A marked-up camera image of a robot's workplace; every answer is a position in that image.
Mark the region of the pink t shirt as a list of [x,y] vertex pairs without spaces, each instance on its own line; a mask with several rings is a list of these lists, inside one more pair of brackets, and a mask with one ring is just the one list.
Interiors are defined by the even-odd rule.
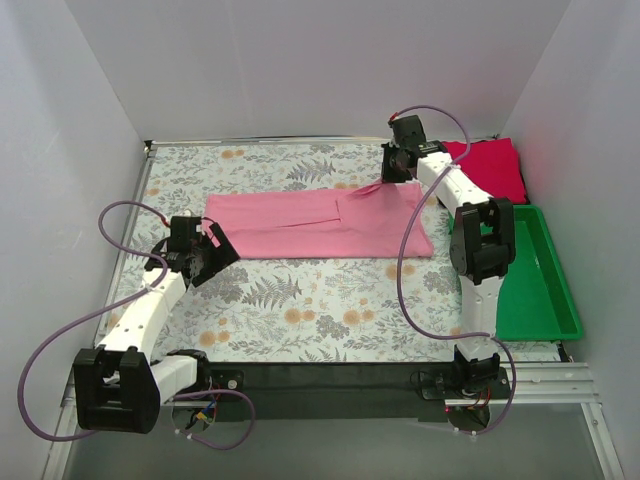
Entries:
[[243,259],[393,258],[416,206],[417,183],[358,189],[211,195],[205,216]]

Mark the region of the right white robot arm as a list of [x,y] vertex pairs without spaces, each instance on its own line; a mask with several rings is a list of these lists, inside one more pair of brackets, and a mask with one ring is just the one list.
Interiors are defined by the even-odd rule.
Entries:
[[458,274],[461,331],[454,344],[451,386],[475,397],[497,380],[500,342],[496,338],[500,291],[516,257],[514,206],[477,186],[440,141],[428,140],[418,116],[408,111],[388,121],[391,140],[383,146],[382,179],[402,183],[415,179],[453,217],[449,258]]

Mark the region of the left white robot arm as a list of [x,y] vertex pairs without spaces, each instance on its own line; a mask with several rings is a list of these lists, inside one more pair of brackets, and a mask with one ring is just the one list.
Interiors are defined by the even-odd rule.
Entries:
[[179,349],[159,361],[152,350],[172,310],[189,289],[211,280],[240,256],[208,217],[174,216],[168,237],[144,265],[141,297],[129,302],[111,331],[73,362],[79,426],[146,434],[162,404],[185,393],[205,398],[213,386],[207,355]]

